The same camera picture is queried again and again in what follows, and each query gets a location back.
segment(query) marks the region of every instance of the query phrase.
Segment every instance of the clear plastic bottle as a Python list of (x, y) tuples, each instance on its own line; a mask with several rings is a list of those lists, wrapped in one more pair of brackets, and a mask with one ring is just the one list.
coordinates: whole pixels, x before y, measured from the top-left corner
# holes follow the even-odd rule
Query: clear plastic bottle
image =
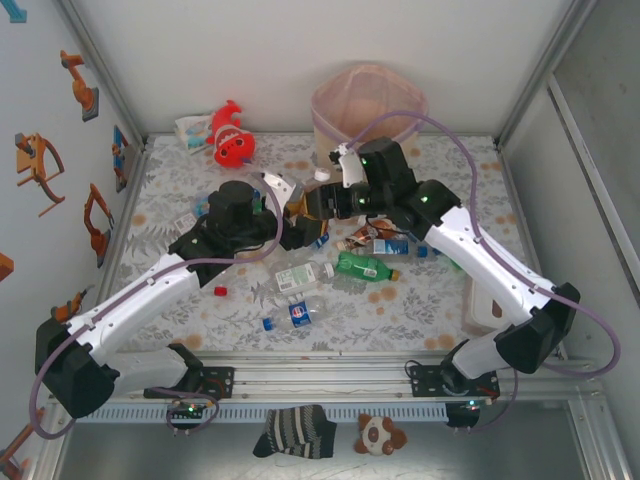
[(324, 298), (313, 296), (286, 307), (282, 307), (271, 316), (262, 319), (267, 332), (272, 330), (295, 330), (329, 316)]
[(313, 172), (313, 178), (305, 182), (304, 191), (310, 192), (323, 183), (327, 183), (329, 180), (331, 180), (331, 172), (329, 170), (326, 168), (316, 168)]
[(313, 178), (304, 183), (296, 182), (296, 187), (287, 202), (289, 212), (292, 215), (297, 215), (300, 207), (302, 207), (304, 194), (328, 182), (329, 179), (331, 179), (331, 172), (329, 170), (326, 168), (316, 168), (313, 172)]
[(357, 255), (389, 255), (394, 259), (418, 257), (425, 258), (429, 253), (426, 245), (420, 245), (409, 240), (376, 238), (362, 247), (352, 250)]
[(271, 271), (278, 283), (278, 289), (283, 295), (294, 295), (312, 290), (322, 280), (333, 278), (335, 275), (333, 265), (325, 263), (320, 266), (316, 262), (306, 262), (295, 266), (276, 262), (272, 265)]

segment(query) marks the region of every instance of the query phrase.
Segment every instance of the gray floor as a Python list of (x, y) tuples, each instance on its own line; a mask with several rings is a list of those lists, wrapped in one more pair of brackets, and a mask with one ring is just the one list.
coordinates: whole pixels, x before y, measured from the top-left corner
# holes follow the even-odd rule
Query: gray floor
[(409, 443), (390, 457), (358, 455), (355, 424), (339, 424), (334, 458), (252, 455), (262, 425), (212, 425), (192, 438), (164, 426), (77, 425), (58, 479), (574, 480), (584, 478), (563, 410), (518, 404), (495, 429), (454, 436), (442, 424), (398, 424)]

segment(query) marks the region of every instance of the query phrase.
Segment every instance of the green plastic bottle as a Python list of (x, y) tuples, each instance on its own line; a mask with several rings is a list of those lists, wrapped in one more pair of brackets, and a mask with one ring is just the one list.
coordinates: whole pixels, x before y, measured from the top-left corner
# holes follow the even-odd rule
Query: green plastic bottle
[(340, 252), (336, 270), (369, 282), (382, 280), (395, 282), (400, 278), (400, 272), (390, 269), (377, 258), (355, 255), (351, 252)]

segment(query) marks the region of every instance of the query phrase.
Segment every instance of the patterned surface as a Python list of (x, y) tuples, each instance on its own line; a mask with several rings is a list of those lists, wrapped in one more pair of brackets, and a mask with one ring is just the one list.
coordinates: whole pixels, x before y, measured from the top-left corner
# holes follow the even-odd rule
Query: patterned surface
[[(484, 228), (524, 261), (500, 163), (490, 137), (465, 137), (479, 165), (479, 218)], [(173, 136), (150, 140), (151, 152), (137, 200), (115, 291), (146, 271), (178, 236), (175, 220), (190, 211), (199, 192), (215, 190), (222, 182), (244, 178), (219, 167), (207, 151), (193, 156)], [(312, 135), (260, 135), (256, 165), (295, 175), (312, 176), (315, 144)], [(468, 202), (471, 180), (462, 154), (445, 137), (423, 136), (411, 152), (409, 164), (418, 179), (436, 178)], [(311, 258), (337, 261), (335, 242), (358, 228), (357, 220), (332, 224), (329, 244)], [(305, 295), (323, 295), (334, 313), (310, 328), (293, 332), (264, 332), (259, 321), (287, 299), (276, 293), (263, 262), (232, 266), (216, 282), (167, 309), (126, 345), (126, 350), (156, 349), (173, 341), (193, 350), (348, 350), (400, 351), (451, 349), (469, 336), (463, 330), (466, 275), (450, 261), (431, 253), (408, 263), (387, 262), (402, 272), (399, 282), (367, 283), (337, 275), (333, 282)], [(227, 297), (213, 296), (215, 285), (229, 289)]]

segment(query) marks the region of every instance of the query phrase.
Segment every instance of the laundry basket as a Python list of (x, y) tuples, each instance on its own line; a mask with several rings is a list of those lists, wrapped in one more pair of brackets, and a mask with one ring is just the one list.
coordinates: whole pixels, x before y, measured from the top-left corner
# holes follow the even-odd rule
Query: laundry basket
[[(325, 82), (311, 97), (318, 166), (335, 172), (329, 152), (351, 140), (372, 120), (393, 110), (426, 114), (427, 99), (419, 88), (388, 68), (358, 65)], [(409, 155), (422, 123), (411, 117), (392, 117), (373, 128), (362, 142), (391, 137)], [(333, 177), (339, 179), (339, 174), (334, 173)]]

